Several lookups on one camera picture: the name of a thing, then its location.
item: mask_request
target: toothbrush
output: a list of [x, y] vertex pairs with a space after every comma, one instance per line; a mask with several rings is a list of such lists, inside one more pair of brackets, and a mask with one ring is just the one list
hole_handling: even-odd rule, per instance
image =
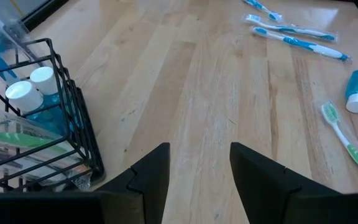
[[[17, 147], [21, 148], [22, 152], [26, 152], [32, 148], [43, 146], [52, 142], [50, 139], [38, 138], [35, 136], [30, 136], [22, 133], [5, 133], [0, 132], [0, 147], [8, 149], [8, 154], [14, 155], [14, 152]], [[48, 161], [55, 157], [61, 156], [64, 153], [74, 151], [75, 149], [68, 142], [61, 142], [56, 145], [50, 146], [46, 149], [43, 149], [40, 152], [32, 154], [32, 159], [38, 159], [40, 161]], [[80, 147], [80, 151], [85, 154], [83, 147]], [[59, 161], [54, 162], [57, 166], [68, 167], [73, 165], [82, 159], [78, 153], [74, 153], [70, 156], [60, 159]], [[84, 172], [88, 170], [88, 167], [84, 164], [74, 167], [72, 170], [78, 172]]]
[[264, 12], [266, 12], [268, 14], [268, 17], [276, 22], [281, 22], [283, 20], [283, 16], [280, 15], [277, 12], [273, 12], [269, 9], [267, 9], [264, 5], [262, 5], [261, 3], [259, 3], [257, 0], [242, 0], [245, 3], [250, 4], [251, 6], [254, 6], [255, 8], [262, 10]]
[[335, 106], [329, 101], [321, 106], [321, 112], [327, 123], [329, 123], [333, 127], [335, 133], [338, 135], [342, 144], [347, 149], [347, 152], [351, 155], [352, 159], [358, 165], [358, 148], [354, 147], [339, 129], [339, 113], [336, 110]]
[[350, 61], [350, 57], [346, 54], [340, 53], [337, 50], [330, 49], [329, 47], [325, 47], [313, 42], [306, 42], [303, 40], [296, 39], [294, 37], [283, 35], [278, 32], [269, 31], [267, 29], [261, 28], [261, 27], [252, 27], [252, 32], [255, 34], [262, 35], [264, 37], [270, 37], [272, 39], [281, 40], [283, 42], [286, 42], [290, 45], [301, 47], [303, 49], [316, 52], [318, 54], [322, 54], [328, 57], [336, 58], [342, 61]]
[[256, 24], [256, 25], [261, 26], [266, 29], [277, 30], [277, 31], [282, 31], [282, 32], [291, 32], [291, 33], [295, 33], [295, 34], [310, 35], [312, 37], [317, 37], [317, 38], [320, 38], [323, 40], [329, 40], [332, 42], [336, 41], [336, 36], [332, 35], [330, 33], [327, 33], [327, 32], [321, 32], [321, 31], [317, 31], [317, 30], [305, 29], [305, 28], [300, 28], [300, 27], [275, 26], [275, 25], [270, 25], [270, 24], [264, 24], [262, 22], [260, 16], [256, 16], [256, 15], [252, 15], [252, 14], [249, 14], [246, 17], [243, 17], [242, 20], [244, 22], [251, 22], [253, 24]]

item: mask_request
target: packaged toothbrush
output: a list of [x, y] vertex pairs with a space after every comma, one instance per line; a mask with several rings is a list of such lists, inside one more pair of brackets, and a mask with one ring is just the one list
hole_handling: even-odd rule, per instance
[[263, 27], [266, 29], [279, 31], [279, 32], [286, 32], [286, 33], [291, 33], [291, 34], [295, 34], [295, 35], [305, 35], [308, 37], [312, 37], [315, 39], [328, 41], [328, 42], [332, 42], [332, 43], [338, 42], [338, 33], [329, 32], [329, 31], [325, 31], [325, 30], [318, 30], [318, 29], [313, 29], [313, 28], [298, 27], [293, 24], [289, 25], [289, 26], [285, 25], [285, 24], [281, 25], [281, 26], [277, 26], [275, 24], [269, 23], [269, 21], [267, 21], [264, 18], [261, 18], [260, 16], [256, 16], [256, 15], [252, 15], [252, 14], [244, 14], [241, 17], [241, 21], [248, 23], [248, 24], [255, 25], [255, 26]]
[[[11, 155], [9, 155], [7, 152], [4, 152], [4, 150], [0, 148], [0, 161], [2, 161], [4, 159], [8, 159], [10, 156]], [[15, 161], [0, 165], [0, 172], [2, 172], [3, 174], [11, 175], [11, 174], [15, 174], [16, 172], [22, 171], [24, 169], [30, 168], [32, 166], [36, 166], [39, 163], [40, 163], [40, 161], [32, 160], [32, 159], [30, 159], [30, 157], [27, 156], [27, 157], [17, 159]], [[23, 174], [22, 178], [25, 180], [29, 180], [29, 181], [37, 180], [45, 175], [52, 174], [56, 171], [57, 171], [57, 168], [55, 168], [54, 166], [43, 166], [43, 167], [40, 167], [38, 169], [35, 169], [28, 173]], [[41, 181], [40, 184], [43, 186], [48, 186], [48, 185], [56, 184], [62, 180], [65, 180], [66, 178], [67, 177], [65, 175], [58, 174], [58, 175], [52, 176], [49, 179]], [[65, 184], [58, 186], [54, 190], [59, 192], [59, 191], [62, 191], [64, 189], [64, 187], [65, 187]]]
[[[14, 116], [9, 113], [0, 111], [0, 155], [4, 157], [11, 157], [16, 155], [16, 149], [19, 148], [20, 152], [29, 151], [35, 147], [42, 146], [56, 139], [60, 139], [61, 136], [48, 132], [42, 128], [39, 128], [33, 121], [29, 121], [18, 116]], [[56, 158], [68, 152], [73, 152], [75, 149], [68, 142], [61, 142], [46, 149], [42, 149], [39, 152], [30, 154], [23, 157], [21, 160], [16, 159], [14, 162], [20, 164], [22, 167], [31, 167], [41, 162], [48, 161]], [[83, 156], [91, 155], [80, 148], [82, 155], [78, 152], [73, 153], [70, 156], [66, 156], [60, 160], [50, 163], [46, 168], [61, 170], [69, 166], [73, 166], [83, 161]], [[78, 165], [68, 171], [64, 172], [64, 178], [70, 178], [77, 174], [86, 172], [90, 168], [87, 165]], [[38, 178], [51, 174], [46, 170], [41, 170], [36, 174]], [[81, 190], [86, 190], [90, 186], [90, 173], [89, 175], [83, 175], [73, 181], [76, 186]]]
[[252, 33], [260, 35], [262, 37], [268, 37], [270, 39], [279, 40], [279, 41], [287, 43], [291, 46], [299, 47], [299, 48], [309, 50], [311, 52], [314, 52], [314, 53], [317, 53], [320, 55], [335, 58], [335, 59], [341, 60], [343, 62], [351, 63], [350, 56], [348, 56], [338, 50], [335, 50], [335, 49], [332, 49], [332, 48], [329, 48], [329, 47], [326, 47], [323, 45], [300, 40], [295, 37], [285, 35], [285, 34], [282, 34], [279, 32], [275, 32], [275, 31], [271, 31], [271, 30], [268, 30], [263, 27], [252, 26], [250, 28], [250, 31]]
[[242, 0], [242, 1], [250, 4], [251, 6], [254, 6], [258, 10], [266, 12], [268, 14], [268, 18], [275, 22], [283, 21], [283, 16], [281, 14], [271, 11], [270, 9], [267, 9], [266, 6], [259, 3], [258, 0]]
[[[19, 17], [14, 16], [11, 11], [0, 7], [0, 70], [6, 69], [16, 63], [16, 49], [18, 50], [19, 62], [34, 61], [40, 56], [45, 55], [42, 53], [44, 51], [40, 49], [39, 45], [25, 44], [32, 40], [28, 33], [29, 31], [25, 28]], [[48, 62], [40, 62], [15, 70], [0, 72], [0, 79], [5, 84], [12, 85], [20, 81], [21, 78], [26, 77], [25, 74], [30, 73], [31, 70], [45, 66], [46, 63]]]
[[326, 101], [325, 103], [319, 102], [317, 105], [324, 120], [333, 128], [350, 157], [358, 165], [358, 140], [356, 136], [350, 132], [339, 110], [331, 101]]

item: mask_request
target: black plastic piece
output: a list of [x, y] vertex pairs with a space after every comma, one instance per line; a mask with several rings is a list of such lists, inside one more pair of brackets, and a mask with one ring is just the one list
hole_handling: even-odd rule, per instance
[[238, 142], [230, 162], [250, 224], [358, 223], [358, 194], [340, 194]]
[[0, 223], [161, 223], [169, 169], [163, 143], [94, 192], [0, 194]]

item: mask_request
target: plastic bag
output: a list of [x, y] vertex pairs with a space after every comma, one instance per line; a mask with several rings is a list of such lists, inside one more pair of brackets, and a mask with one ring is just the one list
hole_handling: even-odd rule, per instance
[[250, 28], [250, 31], [253, 32], [254, 34], [260, 35], [262, 37], [268, 37], [270, 39], [279, 40], [279, 41], [287, 43], [291, 46], [299, 47], [299, 48], [302, 48], [302, 49], [305, 49], [305, 50], [308, 50], [308, 51], [311, 51], [311, 52], [314, 52], [314, 53], [317, 53], [320, 55], [335, 58], [335, 59], [341, 60], [343, 62], [348, 62], [348, 63], [352, 62], [350, 56], [348, 56], [342, 52], [339, 52], [337, 50], [334, 50], [332, 48], [323, 46], [323, 45], [300, 40], [295, 37], [285, 35], [285, 34], [282, 34], [279, 32], [275, 32], [275, 31], [271, 31], [271, 30], [268, 30], [263, 27], [252, 26]]
[[339, 110], [331, 101], [316, 102], [325, 122], [333, 128], [342, 145], [345, 147], [353, 161], [358, 165], [358, 140], [350, 131]]
[[[0, 70], [8, 68], [8, 66], [16, 63], [16, 49], [18, 61], [35, 61], [40, 56], [45, 55], [44, 51], [40, 49], [39, 45], [27, 45], [26, 42], [31, 41], [29, 31], [20, 18], [8, 10], [4, 10], [0, 6]], [[17, 68], [15, 70], [8, 70], [0, 73], [0, 79], [7, 85], [12, 85], [20, 81], [21, 78], [26, 77], [37, 67], [46, 66], [48, 62], [39, 62], [26, 67]]]
[[264, 11], [268, 14], [268, 18], [275, 21], [275, 22], [282, 22], [283, 16], [277, 12], [271, 11], [270, 9], [267, 9], [266, 6], [259, 3], [257, 0], [242, 0], [245, 3], [250, 4], [251, 6], [254, 6], [256, 9]]
[[[20, 153], [23, 153], [60, 138], [62, 137], [59, 135], [39, 128], [37, 123], [33, 121], [29, 121], [13, 114], [0, 111], [0, 161], [15, 156], [17, 148], [20, 149]], [[73, 152], [74, 150], [75, 149], [70, 145], [70, 143], [63, 141], [46, 149], [42, 149], [39, 152], [32, 153], [21, 159], [16, 159], [12, 163], [7, 163], [3, 169], [8, 170], [10, 174], [14, 174], [17, 171], [35, 166], [42, 162], [61, 156], [65, 153]], [[80, 151], [84, 155], [87, 153], [82, 147], [80, 148]], [[62, 170], [81, 161], [83, 161], [83, 158], [81, 155], [79, 155], [78, 152], [75, 152], [70, 156], [66, 156], [62, 159], [50, 163], [47, 166], [42, 166], [36, 170], [33, 170], [27, 175], [31, 175], [30, 180], [39, 179], [45, 177], [46, 175], [52, 174], [57, 170]], [[50, 177], [47, 179], [48, 181], [44, 181], [41, 184], [55, 184], [66, 178], [81, 174], [89, 169], [90, 168], [88, 166], [82, 164], [69, 169], [62, 174]], [[72, 182], [76, 184], [79, 189], [86, 190], [90, 187], [90, 175], [82, 175]]]
[[269, 21], [261, 18], [260, 16], [252, 14], [244, 14], [241, 18], [241, 21], [274, 31], [287, 32], [296, 35], [305, 35], [307, 37], [312, 37], [315, 39], [324, 40], [332, 43], [338, 43], [339, 40], [338, 33], [313, 28], [298, 27], [293, 24], [289, 26], [285, 24], [282, 26], [277, 26], [275, 24], [269, 23]]

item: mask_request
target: green toothbrush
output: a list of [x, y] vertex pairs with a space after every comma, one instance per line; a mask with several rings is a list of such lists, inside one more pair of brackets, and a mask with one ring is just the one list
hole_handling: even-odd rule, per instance
[[346, 147], [347, 152], [351, 155], [353, 160], [358, 164], [358, 149], [354, 147], [349, 140], [343, 135], [342, 131], [339, 129], [339, 112], [336, 110], [335, 106], [329, 101], [321, 106], [321, 112], [324, 119], [333, 127], [335, 133], [338, 135], [342, 144]]

